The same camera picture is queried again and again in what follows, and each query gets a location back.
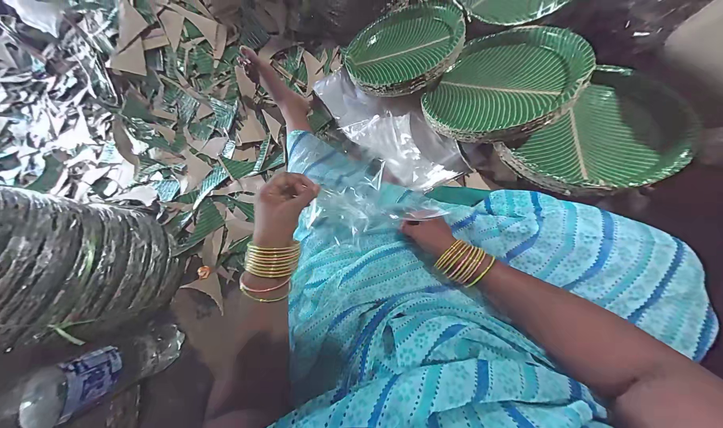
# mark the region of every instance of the paper plate rim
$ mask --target paper plate rim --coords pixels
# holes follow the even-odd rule
[[[542,17],[546,17],[546,16],[549,16],[549,15],[552,15],[553,13],[557,12],[557,11],[560,10],[561,8],[564,8],[566,5],[569,5],[569,4],[572,3],[573,1],[574,1],[574,0],[562,0],[559,4],[555,5],[554,8],[550,8],[550,9],[549,9],[546,13],[544,13],[543,15],[537,15],[537,16],[535,16],[535,17],[528,16],[527,18],[518,18],[518,19],[515,19],[515,20],[513,20],[513,21],[512,21],[512,20],[492,21],[492,20],[487,19],[487,18],[485,18],[485,17],[483,17],[483,16],[481,16],[481,15],[476,14],[476,13],[473,12],[472,9],[471,9],[469,6],[467,6],[467,5],[463,5],[463,7],[464,7],[464,10],[467,12],[467,15],[468,15],[468,16],[473,17],[473,18],[477,19],[478,21],[483,22],[483,23],[485,23],[485,24],[502,25],[502,26],[506,26],[506,27],[513,27],[513,26],[516,26],[516,25],[528,24],[529,22],[536,21],[536,20],[538,20],[538,19],[541,19]]]
[[[444,76],[447,75],[450,71],[452,71],[452,69],[458,67],[461,59],[463,59],[463,55],[469,55],[471,48],[475,45],[489,44],[491,42],[495,43],[497,40],[501,41],[501,39],[511,37],[514,34],[531,33],[536,31],[562,34],[570,38],[572,40],[571,43],[580,44],[581,47],[584,48],[581,51],[581,54],[583,54],[583,56],[585,57],[585,60],[583,62],[586,63],[586,65],[581,67],[581,70],[578,73],[571,73],[570,77],[572,82],[566,87],[566,90],[564,90],[559,95],[559,100],[555,107],[549,109],[548,112],[539,115],[533,120],[529,120],[528,122],[509,126],[506,128],[486,131],[456,129],[438,121],[430,114],[430,112],[425,106],[428,96],[438,90],[438,88],[436,87],[436,89],[434,89],[433,91],[423,94],[423,97],[420,101],[420,103],[422,104],[423,112],[425,114],[425,118],[428,120],[428,122],[430,122],[431,126],[437,129],[438,132],[443,133],[447,136],[451,136],[454,139],[458,139],[459,141],[496,143],[502,141],[503,139],[514,139],[523,135],[527,135],[529,132],[538,130],[541,127],[546,126],[550,122],[554,121],[556,117],[563,115],[564,112],[566,112],[566,110],[572,106],[581,91],[583,91],[583,89],[586,87],[587,83],[591,79],[591,74],[595,71],[595,68],[597,67],[595,51],[591,44],[589,44],[588,41],[580,34],[576,34],[573,31],[567,30],[565,28],[549,27],[544,25],[528,25],[524,27],[511,28],[507,31],[502,31],[500,33],[473,39],[464,45],[460,57],[457,58],[457,61],[454,62],[454,64],[452,64],[449,69],[446,70]]]
[[[367,26],[364,28],[364,30],[360,31],[360,32],[354,37],[354,39],[351,41],[351,43],[348,44],[348,47],[344,49],[344,52],[343,52],[343,65],[344,65],[344,66],[346,67],[346,69],[348,70],[348,75],[351,76],[351,79],[353,80],[354,83],[356,83],[356,84],[359,85],[359,86],[372,86],[372,87],[377,87],[377,88],[379,88],[380,86],[384,86],[384,85],[404,84],[404,83],[406,83],[406,82],[410,82],[411,80],[413,80],[413,79],[403,80],[403,81],[401,81],[401,82],[395,82],[395,83],[393,83],[393,84],[364,82],[363,80],[357,78],[357,77],[354,75],[354,71],[353,71],[353,69],[354,69],[353,61],[352,61],[352,60],[349,61],[348,52],[352,49],[352,47],[354,46],[355,43],[361,43],[360,40],[363,40],[364,37],[365,37],[365,35],[366,35],[369,31],[372,31],[372,29],[373,29],[376,25],[379,25],[380,23],[382,23],[382,22],[384,22],[384,21],[388,21],[388,20],[390,20],[390,19],[393,19],[395,16],[399,16],[399,15],[402,15],[402,14],[405,14],[405,13],[411,13],[412,11],[414,11],[414,10],[416,10],[416,9],[431,9],[431,10],[442,9],[443,11],[449,11],[449,12],[452,12],[453,14],[455,14],[456,17],[457,17],[457,20],[454,22],[455,25],[453,26],[453,35],[452,35],[452,38],[455,39],[455,43],[454,43],[454,46],[453,46],[452,49],[451,49],[451,52],[450,52],[448,55],[446,55],[446,56],[443,58],[443,60],[440,61],[438,64],[436,64],[435,66],[433,66],[432,68],[430,68],[430,69],[428,69],[428,70],[425,70],[423,73],[421,73],[420,75],[416,76],[415,78],[418,78],[419,76],[425,75],[425,74],[430,73],[431,71],[437,69],[439,66],[443,65],[444,61],[449,60],[449,59],[452,57],[452,55],[454,56],[454,58],[452,59],[452,62],[457,61],[457,59],[458,59],[458,54],[461,53],[462,48],[463,48],[463,46],[464,46],[464,40],[465,40],[466,31],[467,31],[467,25],[466,25],[465,22],[464,22],[464,16],[463,16],[462,11],[461,11],[459,8],[457,8],[456,6],[448,5],[448,4],[443,4],[443,5],[442,5],[442,4],[432,4],[432,3],[418,3],[418,4],[416,4],[416,5],[406,6],[405,8],[399,9],[399,10],[397,10],[397,11],[395,11],[395,12],[391,12],[391,13],[388,14],[388,15],[384,15],[384,16],[382,16],[382,17],[379,17],[379,18],[376,19],[374,22],[372,22],[372,24],[367,25]],[[437,77],[439,77],[441,74],[442,74],[442,73],[439,73],[439,74],[435,75],[433,78],[429,79],[428,82],[431,82],[432,80],[435,80],[435,79],[436,79]]]
[[[651,173],[648,174],[647,177],[640,180],[633,180],[632,182],[624,185],[617,183],[599,184],[594,182],[571,183],[570,180],[567,180],[566,178],[539,172],[537,168],[529,166],[521,157],[515,155],[515,151],[513,149],[509,149],[504,143],[496,145],[501,160],[504,161],[511,169],[518,172],[519,175],[527,178],[537,185],[548,190],[568,195],[607,194],[617,190],[630,189],[633,187],[641,187],[657,183],[658,181],[669,178],[684,169],[692,161],[692,146],[699,137],[699,132],[702,129],[702,123],[699,120],[699,116],[696,111],[694,111],[687,100],[666,84],[663,84],[662,82],[659,82],[658,80],[655,80],[634,69],[619,65],[598,65],[595,73],[614,73],[624,77],[636,77],[639,81],[641,81],[640,84],[646,83],[656,87],[659,92],[665,96],[665,99],[667,100],[665,102],[666,105],[670,105],[675,108],[676,111],[681,111],[683,114],[686,114],[689,119],[687,131],[684,134],[685,136],[683,137],[683,141],[677,143],[679,145],[683,145],[683,150],[675,155],[674,162],[663,168],[648,170]]]

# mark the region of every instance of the light blue printed fabric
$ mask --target light blue printed fabric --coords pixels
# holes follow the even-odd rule
[[[289,170],[323,187],[365,167],[292,132]],[[385,185],[389,202],[422,196]],[[442,204],[457,238],[638,325],[695,361],[718,332],[702,265],[670,235],[542,193],[498,190]],[[606,411],[477,290],[442,283],[391,224],[358,245],[333,219],[301,217],[289,297],[296,410],[275,426],[603,427]]]

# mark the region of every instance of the gold bangle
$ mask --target gold bangle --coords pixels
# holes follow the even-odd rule
[[[266,269],[266,268],[271,268],[271,269],[286,268],[286,267],[288,267],[288,266],[292,266],[292,265],[296,264],[297,262],[298,262],[297,259],[285,260],[285,261],[282,261],[282,262],[280,262],[280,263],[261,263],[261,262],[259,262],[258,260],[251,260],[251,259],[246,259],[246,260],[245,260],[245,264],[250,264],[250,265],[252,265],[252,266],[256,266],[256,267],[258,267],[258,268],[263,268],[263,269]]]
[[[449,263],[446,265],[446,267],[441,269],[444,275],[447,275],[451,268],[453,268],[454,265],[457,264],[457,262],[462,258],[462,256],[464,256],[464,254],[468,252],[471,248],[465,241],[460,242],[462,242],[462,246],[460,247],[460,250],[452,257],[453,261],[449,260]]]
[[[248,291],[246,291],[243,286],[240,286],[240,291],[242,291],[245,296],[250,297],[253,300],[255,300],[257,302],[261,302],[261,303],[279,302],[280,300],[285,300],[288,297],[288,295],[290,294],[290,292],[288,292],[288,294],[284,295],[283,297],[278,297],[278,298],[261,298],[261,297],[251,296],[250,293],[248,293]]]
[[[465,288],[470,288],[475,284],[478,284],[478,281],[480,281],[489,272],[490,268],[494,265],[494,262],[496,262],[496,256],[491,256],[491,263],[489,263],[489,267],[487,267],[486,270],[482,271],[481,274],[478,275],[478,278],[475,278],[474,281],[467,284]]]
[[[438,269],[440,269],[442,272],[445,272],[446,270],[448,270],[448,268],[446,268],[446,266],[453,265],[454,262],[459,260],[460,252],[462,250],[464,250],[465,245],[467,245],[467,243],[465,241],[457,241],[457,247],[454,249],[454,251],[452,251],[451,254],[449,254],[449,256],[446,259],[444,259],[444,262],[441,263],[441,265],[438,267]]]
[[[245,283],[243,282],[243,276],[241,275],[240,276],[240,289],[244,289],[247,292],[272,292],[272,291],[279,290],[280,288],[284,287],[285,284],[287,284],[289,282],[290,282],[290,277],[288,277],[285,281],[283,281],[280,285],[278,285],[276,287],[271,287],[271,288],[263,289],[263,290],[257,290],[257,289],[253,289],[249,286],[246,286]]]
[[[297,259],[300,257],[300,253],[295,254],[288,254],[286,256],[262,256],[260,254],[253,254],[250,251],[246,253],[246,257],[252,260],[260,260],[268,263],[276,262],[276,261],[283,261],[283,260],[291,260],[291,259]]]
[[[461,277],[464,273],[465,268],[468,264],[472,263],[472,258],[478,254],[477,253],[477,247],[470,246],[470,249],[467,250],[467,253],[464,255],[464,258],[462,258],[462,261],[457,265],[456,268],[454,268],[451,272],[451,275],[447,275],[447,278],[451,279],[452,281],[456,280],[456,278]]]
[[[447,248],[446,251],[444,251],[443,254],[441,254],[441,257],[436,260],[435,264],[433,265],[436,269],[441,269],[441,266],[446,262],[446,259],[451,256],[451,253],[453,253],[457,247],[460,246],[460,241],[454,241],[454,243],[451,245],[451,247]]]
[[[464,274],[475,264],[475,260],[478,259],[478,253],[480,253],[480,248],[473,246],[471,252],[467,254],[467,257],[465,258],[464,263],[460,266],[459,270],[454,270],[452,273],[451,280],[457,283],[462,283],[461,278],[464,277]]]
[[[267,247],[259,247],[258,245],[254,245],[252,242],[248,243],[248,250],[254,250],[261,253],[269,253],[269,254],[280,254],[280,253],[289,253],[291,251],[295,251],[297,249],[300,249],[300,242],[293,241],[293,245],[290,247],[281,247],[281,248],[267,248]]]
[[[483,263],[483,260],[485,259],[486,252],[484,250],[481,250],[478,256],[475,258],[472,266],[469,269],[465,270],[465,274],[462,275],[461,278],[458,278],[457,281],[460,284],[464,284],[465,282],[467,282],[468,279],[472,278],[472,276],[475,275],[475,272],[478,270],[478,268],[480,268],[480,264]]]
[[[253,275],[261,278],[282,278],[289,277],[293,274],[295,268],[283,269],[283,270],[267,270],[259,269],[257,267],[246,266],[245,271],[252,273]]]

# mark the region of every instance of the bundle of paper plates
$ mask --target bundle of paper plates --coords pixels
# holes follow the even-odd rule
[[[464,31],[462,12],[453,5],[409,6],[366,27],[348,46],[343,62],[367,93],[411,94],[454,63]]]
[[[595,53],[556,27],[518,27],[471,40],[423,96],[434,130],[464,142],[518,138],[559,118],[588,83]]]
[[[545,17],[571,0],[464,0],[467,13],[487,24],[521,25]]]
[[[692,159],[697,115],[678,94],[632,69],[600,65],[559,121],[501,159],[529,180],[565,194],[602,194],[654,183]]]

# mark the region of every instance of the woman's left hand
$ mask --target woman's left hand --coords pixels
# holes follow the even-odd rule
[[[303,174],[282,172],[262,187],[256,199],[253,244],[284,248],[293,241],[300,211],[319,194],[319,185]]]

